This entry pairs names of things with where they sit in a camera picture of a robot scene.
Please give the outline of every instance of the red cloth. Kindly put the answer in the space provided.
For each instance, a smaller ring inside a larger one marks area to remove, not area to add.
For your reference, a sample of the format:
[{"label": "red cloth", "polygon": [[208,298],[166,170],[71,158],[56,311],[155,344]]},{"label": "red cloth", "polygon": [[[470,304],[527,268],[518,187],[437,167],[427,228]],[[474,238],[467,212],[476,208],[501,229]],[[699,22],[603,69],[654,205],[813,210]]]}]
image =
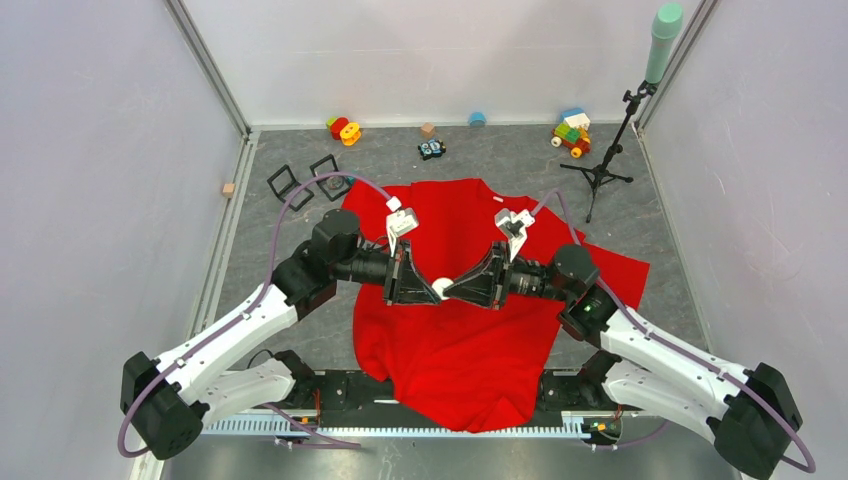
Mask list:
[{"label": "red cloth", "polygon": [[[519,212],[537,203],[500,196],[479,179],[386,190],[418,216],[421,225],[404,238],[430,283],[465,273],[492,242],[504,240],[494,223],[500,209]],[[357,183],[342,206],[359,215],[366,238],[385,235],[388,210],[371,188]],[[573,243],[566,224],[547,208],[536,216],[528,236],[521,255],[543,264],[560,246]],[[586,247],[622,301],[638,306],[648,264]],[[481,432],[530,420],[539,376],[560,328],[561,303],[510,295],[499,311],[458,300],[388,307],[382,294],[382,287],[362,286],[353,311],[354,349],[369,375],[392,379],[400,403],[452,430]]]}]

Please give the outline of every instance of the green microphone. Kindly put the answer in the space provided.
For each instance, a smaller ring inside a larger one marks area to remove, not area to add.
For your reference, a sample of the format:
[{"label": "green microphone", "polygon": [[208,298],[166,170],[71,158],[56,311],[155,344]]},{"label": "green microphone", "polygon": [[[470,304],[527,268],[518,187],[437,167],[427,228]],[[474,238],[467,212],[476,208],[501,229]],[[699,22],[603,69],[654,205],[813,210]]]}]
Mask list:
[{"label": "green microphone", "polygon": [[651,53],[648,54],[648,68],[645,70],[645,81],[657,84],[662,80],[668,56],[674,39],[683,28],[683,7],[679,3],[666,3],[654,17],[651,25]]}]

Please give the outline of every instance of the red t-shirt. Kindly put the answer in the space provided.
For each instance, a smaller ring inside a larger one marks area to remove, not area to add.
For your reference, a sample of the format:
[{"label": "red t-shirt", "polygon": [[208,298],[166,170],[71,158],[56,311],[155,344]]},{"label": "red t-shirt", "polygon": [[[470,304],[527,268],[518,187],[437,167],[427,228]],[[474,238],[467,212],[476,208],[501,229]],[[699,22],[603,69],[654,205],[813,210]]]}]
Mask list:
[{"label": "red t-shirt", "polygon": [[[415,265],[432,284],[471,269],[505,237],[495,214],[506,207],[532,210],[536,200],[504,197],[479,179],[419,182],[388,187],[420,226],[403,238]],[[357,183],[343,208],[359,215],[363,234],[386,233],[385,199]],[[520,254],[547,264],[573,243],[565,223],[547,208],[527,229]],[[639,305],[648,264],[586,245],[601,276],[633,307]],[[482,432],[530,420],[539,375],[560,328],[563,304],[510,295],[498,311],[459,300],[440,305],[386,306],[382,287],[363,285],[353,311],[353,342],[359,365],[378,380],[391,378],[402,404],[452,429]]]}]

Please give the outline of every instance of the toy car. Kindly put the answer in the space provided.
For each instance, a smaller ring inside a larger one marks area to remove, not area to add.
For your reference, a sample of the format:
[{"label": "toy car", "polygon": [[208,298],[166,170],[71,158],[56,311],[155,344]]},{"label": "toy car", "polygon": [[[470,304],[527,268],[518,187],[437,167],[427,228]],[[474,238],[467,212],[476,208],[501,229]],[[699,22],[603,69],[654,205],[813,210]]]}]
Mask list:
[{"label": "toy car", "polygon": [[571,149],[571,156],[574,158],[580,158],[584,153],[592,151],[592,141],[589,140],[589,132],[585,128],[572,128],[563,122],[551,130],[551,134],[551,145],[565,145]]},{"label": "toy car", "polygon": [[441,140],[429,140],[418,145],[418,153],[425,161],[433,157],[441,157],[446,151],[448,151],[447,146]]}]

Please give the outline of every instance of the toy truck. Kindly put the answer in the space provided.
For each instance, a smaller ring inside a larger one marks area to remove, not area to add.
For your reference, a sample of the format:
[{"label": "toy truck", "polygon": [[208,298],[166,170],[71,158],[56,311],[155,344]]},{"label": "toy truck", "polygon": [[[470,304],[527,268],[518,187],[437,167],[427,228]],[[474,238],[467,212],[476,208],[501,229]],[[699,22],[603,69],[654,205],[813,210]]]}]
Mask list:
[{"label": "toy truck", "polygon": [[551,145],[559,147],[565,145],[571,149],[571,156],[580,158],[584,153],[592,150],[592,142],[589,140],[589,132],[585,128],[573,128],[568,123],[562,122],[551,131]]}]

